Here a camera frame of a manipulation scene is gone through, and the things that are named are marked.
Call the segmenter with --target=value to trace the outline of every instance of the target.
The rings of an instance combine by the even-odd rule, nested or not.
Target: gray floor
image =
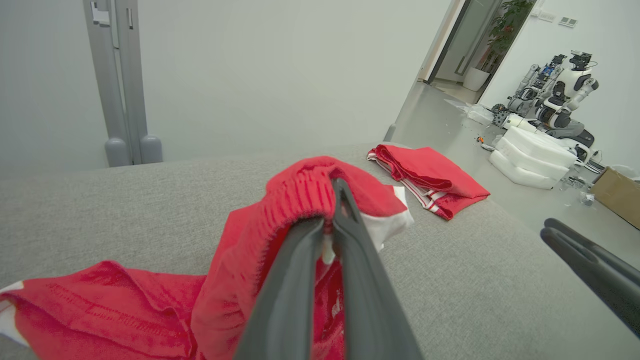
[[[640,268],[638,229],[599,202],[591,208],[580,204],[579,190],[570,188],[562,192],[558,187],[541,190],[512,183],[489,163],[490,153],[476,142],[478,136],[490,142],[500,130],[467,119],[445,99],[456,100],[427,84],[416,83],[398,118],[392,141],[413,148],[436,149],[468,172],[492,193],[493,201],[532,230],[540,231],[546,218],[556,218]],[[586,179],[595,177],[588,170],[580,174]],[[482,234],[478,234],[479,244],[481,240]]]

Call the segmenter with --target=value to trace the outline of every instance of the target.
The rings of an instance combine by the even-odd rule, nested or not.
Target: white pot
[[[484,72],[482,70],[476,69],[475,67],[472,67],[471,69],[469,69],[469,71],[467,71],[467,75],[465,75],[465,82],[462,83],[462,86],[468,88],[471,91],[478,91],[488,77],[488,72]]]

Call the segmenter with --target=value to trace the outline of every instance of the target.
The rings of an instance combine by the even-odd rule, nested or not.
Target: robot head
[[[565,59],[565,58],[566,58],[566,55],[562,55],[562,54],[560,54],[560,55],[555,55],[555,56],[554,56],[554,59],[553,59],[553,60],[551,60],[551,64],[557,64],[557,65],[560,65],[560,64],[562,64],[562,62],[564,61],[564,59]]]
[[[569,60],[572,63],[575,71],[584,71],[587,69],[587,65],[591,61],[591,54],[583,53],[582,51],[571,50],[573,58]]]

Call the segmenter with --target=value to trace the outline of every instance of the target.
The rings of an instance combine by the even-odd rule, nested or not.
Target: folded red towel
[[[430,147],[378,145],[367,154],[402,182],[422,207],[451,220],[460,210],[490,195],[473,177]]]

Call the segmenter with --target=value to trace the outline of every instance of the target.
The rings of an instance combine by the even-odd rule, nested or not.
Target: cardboard box
[[[607,167],[589,191],[597,201],[640,229],[640,184]]]

